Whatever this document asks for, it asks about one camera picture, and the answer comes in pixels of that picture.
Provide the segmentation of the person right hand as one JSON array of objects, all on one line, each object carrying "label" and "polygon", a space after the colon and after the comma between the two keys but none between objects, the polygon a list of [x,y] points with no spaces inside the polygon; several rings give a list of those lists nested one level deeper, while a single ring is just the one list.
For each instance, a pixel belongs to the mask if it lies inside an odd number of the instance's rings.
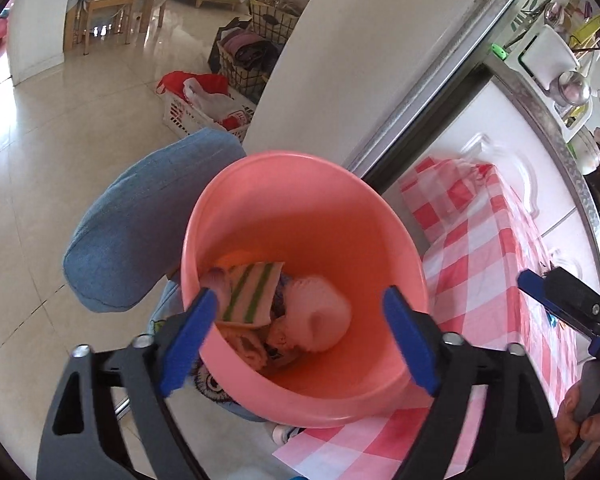
[{"label": "person right hand", "polygon": [[567,391],[555,419],[564,462],[570,459],[570,446],[577,438],[588,443],[588,448],[574,463],[574,469],[582,469],[600,447],[600,413],[585,419],[583,422],[577,422],[574,418],[574,412],[580,403],[580,396],[580,382],[576,382]]}]

